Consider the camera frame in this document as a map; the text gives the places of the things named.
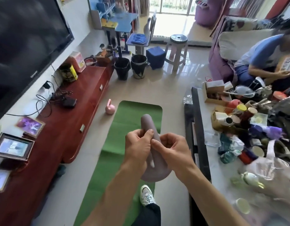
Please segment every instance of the black trash can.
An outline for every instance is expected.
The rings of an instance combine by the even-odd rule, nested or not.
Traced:
[[[127,58],[118,58],[114,63],[114,68],[117,72],[118,79],[126,81],[128,78],[128,71],[130,70],[130,61]]]
[[[133,76],[136,79],[144,78],[144,70],[148,65],[147,57],[145,55],[134,55],[131,60]]]

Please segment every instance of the yellow lid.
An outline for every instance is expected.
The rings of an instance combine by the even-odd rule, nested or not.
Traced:
[[[244,104],[239,104],[236,108],[243,112],[247,110],[247,107]]]

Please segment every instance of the white tote bag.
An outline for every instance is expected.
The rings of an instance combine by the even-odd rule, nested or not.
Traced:
[[[266,157],[259,157],[245,169],[256,174],[265,185],[264,189],[254,187],[256,192],[290,204],[290,166],[275,157],[274,144],[275,140],[269,141]]]

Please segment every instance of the dark pants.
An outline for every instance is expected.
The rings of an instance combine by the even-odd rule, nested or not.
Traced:
[[[132,226],[161,226],[161,210],[157,204],[144,207]]]
[[[275,67],[269,67],[263,69],[268,72],[274,72]],[[238,84],[243,86],[249,86],[254,80],[255,77],[251,76],[248,73],[248,66],[239,66],[235,68],[236,74],[238,76]],[[274,81],[272,84],[273,91],[285,91],[290,87],[290,77],[284,79],[278,79]]]

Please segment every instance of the pink plastic container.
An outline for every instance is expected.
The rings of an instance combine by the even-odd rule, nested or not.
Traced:
[[[86,68],[81,53],[77,51],[73,51],[66,62],[72,64],[77,73],[81,73]]]

